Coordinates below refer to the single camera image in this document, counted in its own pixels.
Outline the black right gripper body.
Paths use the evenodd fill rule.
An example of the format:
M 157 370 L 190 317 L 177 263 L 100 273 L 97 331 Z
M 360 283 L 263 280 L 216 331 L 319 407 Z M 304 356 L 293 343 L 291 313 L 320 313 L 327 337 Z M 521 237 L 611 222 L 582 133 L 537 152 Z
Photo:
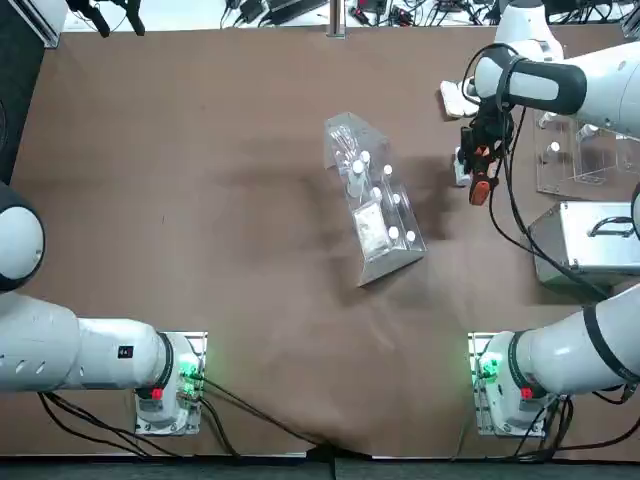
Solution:
M 482 103 L 470 121 L 475 148 L 507 149 L 513 139 L 514 121 L 509 107 L 500 110 L 495 103 Z

